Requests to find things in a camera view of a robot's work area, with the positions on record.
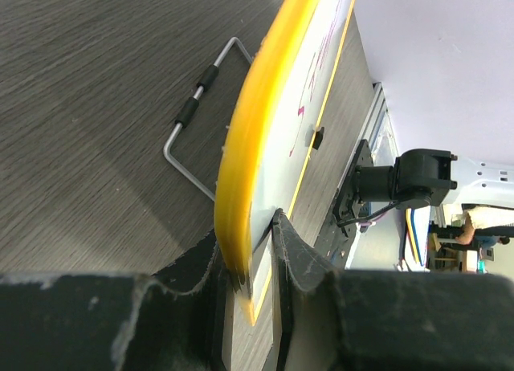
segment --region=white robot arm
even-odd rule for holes
[[[514,166],[459,156],[451,162],[450,190],[443,204],[476,204],[514,209]]]

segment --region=black handle grip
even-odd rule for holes
[[[219,68],[217,68],[215,65],[211,64],[202,75],[202,78],[198,81],[196,84],[196,87],[203,87],[203,91],[207,92],[207,90],[210,89],[216,78],[219,74]]]
[[[190,96],[184,106],[182,106],[182,110],[178,113],[175,124],[181,124],[183,128],[187,128],[199,104],[200,102],[196,98]]]

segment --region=wooden floor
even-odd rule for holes
[[[0,271],[164,267],[213,224],[213,205],[164,159],[202,70],[239,36],[255,53],[282,0],[0,0]],[[247,70],[230,53],[175,156],[212,190]],[[293,214],[313,243],[373,90],[353,19]],[[233,369],[260,369],[271,303],[236,310]]]

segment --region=white wall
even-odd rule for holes
[[[400,152],[514,165],[514,0],[357,0]]]

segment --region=yellow stripe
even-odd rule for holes
[[[255,57],[248,72],[232,116],[218,173],[216,201],[214,202],[214,228],[227,268],[240,275],[249,277],[250,274],[251,198],[263,156],[265,140],[281,92],[288,80],[319,1],[284,1],[263,41],[259,55]],[[352,0],[316,126],[319,126],[332,87],[354,3],[355,0]],[[311,139],[308,155],[305,158],[292,203],[287,212],[288,217],[291,217],[296,203],[313,142],[314,136]],[[255,310],[253,300],[240,300],[243,311],[252,324],[260,313],[270,282],[271,271],[267,275],[261,300],[258,300]]]
[[[410,237],[410,248],[412,249],[412,254],[414,256],[414,260],[416,261],[416,263],[421,264],[421,260],[419,259],[419,256],[418,256],[418,249],[416,249],[416,239],[414,238],[412,222],[410,221],[411,212],[412,212],[411,208],[406,210],[406,221],[407,221],[407,230],[409,232],[409,237]]]
[[[346,17],[345,28],[343,30],[343,35],[342,35],[341,41],[339,43],[339,49],[337,50],[336,62],[334,63],[334,68],[332,70],[332,75],[330,76],[330,81],[328,82],[327,92],[324,95],[323,104],[321,105],[321,110],[320,110],[320,116],[318,116],[318,121],[316,122],[316,128],[318,128],[320,126],[321,117],[323,116],[323,112],[324,112],[324,107],[327,104],[328,94],[330,93],[330,88],[332,87],[332,82],[334,81],[334,77],[336,76],[336,69],[337,69],[337,65],[339,64],[339,58],[341,57],[341,52],[343,50],[343,43],[345,42],[346,31],[348,30],[348,25],[350,23],[350,18],[352,17],[353,4],[355,4],[355,0],[352,0],[352,2],[350,4],[350,9],[349,9],[349,12],[348,12],[348,16]],[[312,144],[314,143],[314,136],[315,135],[316,134],[314,134],[312,136],[312,139],[311,139],[311,145],[310,145],[308,153],[307,153],[307,158],[305,158],[304,167],[302,168],[302,172],[300,173],[300,179],[298,181],[298,185],[296,186],[295,194],[292,197],[291,206],[289,207],[288,217],[291,217],[293,206],[296,203],[296,197],[298,197],[298,192],[300,191],[300,185],[301,185],[301,183],[302,183],[302,181],[304,179],[304,174],[305,174],[305,170],[307,169],[308,160],[309,160],[309,158],[311,156]]]

